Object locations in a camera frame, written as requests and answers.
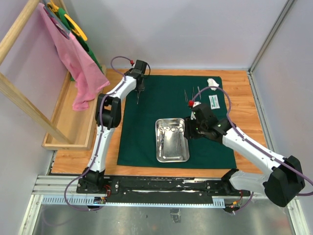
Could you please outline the steel forceps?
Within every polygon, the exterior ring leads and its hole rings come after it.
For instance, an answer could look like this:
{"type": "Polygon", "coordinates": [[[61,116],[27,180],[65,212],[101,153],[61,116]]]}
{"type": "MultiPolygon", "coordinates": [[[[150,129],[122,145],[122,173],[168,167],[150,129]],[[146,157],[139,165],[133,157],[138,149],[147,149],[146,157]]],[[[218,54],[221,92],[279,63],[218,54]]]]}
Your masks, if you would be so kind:
{"type": "Polygon", "coordinates": [[[181,146],[181,138],[180,135],[182,133],[182,129],[180,127],[172,126],[169,127],[169,130],[166,134],[166,140],[170,149],[177,150],[179,146],[181,146]]]}
{"type": "Polygon", "coordinates": [[[136,104],[139,104],[139,98],[140,98],[141,90],[137,90],[137,98],[136,98],[136,104]]]}

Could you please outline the blue suture packet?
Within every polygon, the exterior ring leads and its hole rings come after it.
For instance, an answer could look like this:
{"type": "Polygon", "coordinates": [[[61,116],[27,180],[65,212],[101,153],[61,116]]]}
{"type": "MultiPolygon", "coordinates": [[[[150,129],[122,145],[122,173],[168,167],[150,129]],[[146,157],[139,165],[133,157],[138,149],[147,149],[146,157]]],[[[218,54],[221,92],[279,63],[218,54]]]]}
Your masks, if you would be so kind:
{"type": "Polygon", "coordinates": [[[212,110],[220,108],[218,96],[216,94],[210,95],[209,100],[210,100],[210,106],[212,110]]]}

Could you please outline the steel instrument tray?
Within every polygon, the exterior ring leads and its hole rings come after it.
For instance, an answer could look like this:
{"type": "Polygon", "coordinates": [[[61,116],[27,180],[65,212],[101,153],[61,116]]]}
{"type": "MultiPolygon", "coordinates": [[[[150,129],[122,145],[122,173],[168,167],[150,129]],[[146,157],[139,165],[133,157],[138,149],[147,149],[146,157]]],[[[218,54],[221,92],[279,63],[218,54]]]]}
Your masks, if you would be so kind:
{"type": "Polygon", "coordinates": [[[188,140],[184,137],[184,119],[158,119],[156,126],[156,159],[161,163],[182,163],[190,158],[188,140]]]}

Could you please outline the white gauze roll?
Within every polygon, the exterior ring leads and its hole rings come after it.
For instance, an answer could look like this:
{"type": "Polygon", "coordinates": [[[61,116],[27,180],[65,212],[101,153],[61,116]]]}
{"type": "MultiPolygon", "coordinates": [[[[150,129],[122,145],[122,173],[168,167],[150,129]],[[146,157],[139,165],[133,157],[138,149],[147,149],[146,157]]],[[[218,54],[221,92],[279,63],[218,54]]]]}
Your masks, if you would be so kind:
{"type": "Polygon", "coordinates": [[[207,83],[212,91],[215,91],[219,87],[219,84],[213,78],[209,78],[207,83]]]}

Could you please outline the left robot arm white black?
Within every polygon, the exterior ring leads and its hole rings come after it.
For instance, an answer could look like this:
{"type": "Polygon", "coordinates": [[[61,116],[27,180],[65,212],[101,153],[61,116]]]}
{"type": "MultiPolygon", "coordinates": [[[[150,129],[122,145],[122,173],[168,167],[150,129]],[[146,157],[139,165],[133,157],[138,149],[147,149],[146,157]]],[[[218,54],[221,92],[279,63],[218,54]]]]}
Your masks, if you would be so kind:
{"type": "Polygon", "coordinates": [[[121,81],[108,93],[98,95],[96,139],[88,166],[78,180],[77,193],[98,194],[108,188],[104,178],[106,156],[113,133],[121,123],[121,103],[130,92],[140,93],[144,90],[145,72],[151,68],[142,60],[130,60],[130,63],[132,67],[122,74],[121,81]]]}

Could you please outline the dark green surgical cloth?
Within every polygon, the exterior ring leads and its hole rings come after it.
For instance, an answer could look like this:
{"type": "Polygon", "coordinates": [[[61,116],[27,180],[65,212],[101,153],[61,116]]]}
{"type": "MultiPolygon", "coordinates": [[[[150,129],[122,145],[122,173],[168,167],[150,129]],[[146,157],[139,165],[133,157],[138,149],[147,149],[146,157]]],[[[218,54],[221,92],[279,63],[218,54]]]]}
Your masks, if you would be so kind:
{"type": "Polygon", "coordinates": [[[185,118],[191,110],[185,102],[184,90],[188,100],[207,87],[207,76],[168,76],[151,75],[144,80],[145,90],[141,92],[139,104],[137,93],[127,95],[118,165],[185,168],[185,169],[231,169],[236,168],[234,151],[222,144],[205,138],[190,140],[190,158],[182,163],[161,163],[156,155],[155,123],[161,118],[185,118]]]}

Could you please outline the steel surgical scissors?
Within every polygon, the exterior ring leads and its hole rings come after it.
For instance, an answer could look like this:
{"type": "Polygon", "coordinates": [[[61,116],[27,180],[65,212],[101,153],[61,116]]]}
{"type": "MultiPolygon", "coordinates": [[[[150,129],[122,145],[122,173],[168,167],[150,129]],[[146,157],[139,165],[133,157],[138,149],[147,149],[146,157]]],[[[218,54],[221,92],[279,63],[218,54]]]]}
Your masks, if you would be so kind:
{"type": "Polygon", "coordinates": [[[164,139],[166,130],[163,127],[160,127],[160,135],[159,135],[159,144],[158,144],[158,156],[162,157],[162,151],[164,147],[164,139]]]}

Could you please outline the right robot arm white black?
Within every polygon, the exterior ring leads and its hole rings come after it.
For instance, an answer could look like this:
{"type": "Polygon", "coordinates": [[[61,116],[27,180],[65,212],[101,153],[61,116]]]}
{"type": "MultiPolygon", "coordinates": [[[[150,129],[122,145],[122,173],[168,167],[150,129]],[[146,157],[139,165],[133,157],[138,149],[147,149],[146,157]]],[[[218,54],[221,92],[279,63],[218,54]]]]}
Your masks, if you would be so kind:
{"type": "Polygon", "coordinates": [[[209,105],[189,101],[191,115],[184,119],[188,140],[206,138],[238,152],[260,170],[260,174],[231,169],[222,177],[222,191],[228,196],[239,190],[264,194],[275,205],[285,207],[305,187],[300,161],[270,151],[234,123],[218,120],[209,105]]]}

